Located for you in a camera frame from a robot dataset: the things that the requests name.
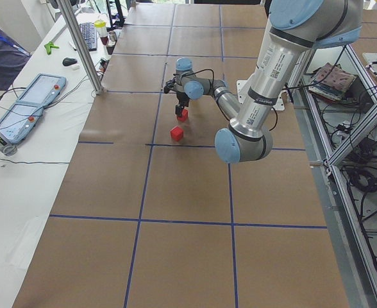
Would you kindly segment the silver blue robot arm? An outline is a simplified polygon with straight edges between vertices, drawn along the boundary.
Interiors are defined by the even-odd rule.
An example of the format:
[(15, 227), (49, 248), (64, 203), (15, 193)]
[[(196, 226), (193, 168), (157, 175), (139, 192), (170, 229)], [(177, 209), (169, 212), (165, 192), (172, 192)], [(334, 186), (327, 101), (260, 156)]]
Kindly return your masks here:
[(260, 160), (272, 148), (264, 122), (289, 81), (300, 55), (345, 46), (360, 36), (362, 1), (272, 1), (255, 72), (239, 111), (215, 136), (229, 164)]
[(191, 100), (200, 99), (202, 96), (212, 97), (228, 121), (240, 111), (239, 100), (229, 90), (224, 80), (216, 79), (212, 69), (194, 72), (192, 60), (189, 58), (177, 59), (176, 71), (163, 87), (165, 94), (170, 91), (176, 93), (178, 103), (175, 106), (175, 114), (179, 118), (183, 117)]

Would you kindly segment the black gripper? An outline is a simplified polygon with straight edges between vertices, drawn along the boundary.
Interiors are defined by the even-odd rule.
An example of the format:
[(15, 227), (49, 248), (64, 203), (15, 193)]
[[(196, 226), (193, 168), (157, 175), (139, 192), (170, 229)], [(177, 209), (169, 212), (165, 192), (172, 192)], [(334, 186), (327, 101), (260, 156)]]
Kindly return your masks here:
[(189, 106), (190, 98), (186, 94), (177, 95), (178, 104), (175, 106), (175, 114), (177, 117), (182, 116), (183, 108)]

